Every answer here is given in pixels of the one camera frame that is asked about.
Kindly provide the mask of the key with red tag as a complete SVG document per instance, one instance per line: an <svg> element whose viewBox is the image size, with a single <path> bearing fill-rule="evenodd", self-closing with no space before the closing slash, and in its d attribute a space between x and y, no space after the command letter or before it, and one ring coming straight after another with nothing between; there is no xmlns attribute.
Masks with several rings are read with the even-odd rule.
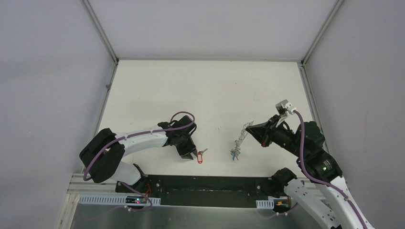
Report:
<svg viewBox="0 0 405 229"><path fill-rule="evenodd" d="M204 150L202 150L202 151L198 151L197 152L197 162L198 162L198 164L202 164L203 163L203 155L204 155L204 153L207 151L208 149L206 148L206 149L204 149Z"/></svg>

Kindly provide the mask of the large silver carabiner keyring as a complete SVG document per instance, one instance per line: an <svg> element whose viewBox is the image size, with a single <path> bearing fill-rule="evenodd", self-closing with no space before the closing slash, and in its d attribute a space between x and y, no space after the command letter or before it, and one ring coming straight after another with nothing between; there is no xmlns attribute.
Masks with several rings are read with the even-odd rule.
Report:
<svg viewBox="0 0 405 229"><path fill-rule="evenodd" d="M241 144L243 143L245 137L247 136L248 132L245 130L246 127L252 125L254 121L245 123L241 130L239 137L234 141L234 147L231 149L231 152L235 152L236 150L241 151Z"/></svg>

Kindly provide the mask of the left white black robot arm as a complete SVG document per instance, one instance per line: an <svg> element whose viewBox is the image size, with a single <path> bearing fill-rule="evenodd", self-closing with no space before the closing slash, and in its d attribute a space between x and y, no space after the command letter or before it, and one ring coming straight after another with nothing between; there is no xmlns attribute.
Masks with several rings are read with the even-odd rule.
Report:
<svg viewBox="0 0 405 229"><path fill-rule="evenodd" d="M114 133L110 128L100 130L82 149L79 158L85 166L84 181L102 183L108 179L127 184L134 193L145 189L146 180L141 170L122 159L150 148L173 146L182 159L197 156L192 134L197 129L195 116L183 111L179 120L173 117L149 129Z"/></svg>

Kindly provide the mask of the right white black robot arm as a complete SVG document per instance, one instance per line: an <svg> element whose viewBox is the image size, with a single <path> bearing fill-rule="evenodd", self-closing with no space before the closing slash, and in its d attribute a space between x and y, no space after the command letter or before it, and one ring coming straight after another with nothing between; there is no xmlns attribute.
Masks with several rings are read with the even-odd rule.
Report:
<svg viewBox="0 0 405 229"><path fill-rule="evenodd" d="M280 118L275 115L265 123L246 126L244 131L262 147L274 143L295 155L301 172L315 184L327 203L308 190L304 180L288 168L278 170L261 184L259 193L293 198L324 229L371 229L349 192L338 163L323 149L325 138L317 124L301 121L293 132L285 122L277 124Z"/></svg>

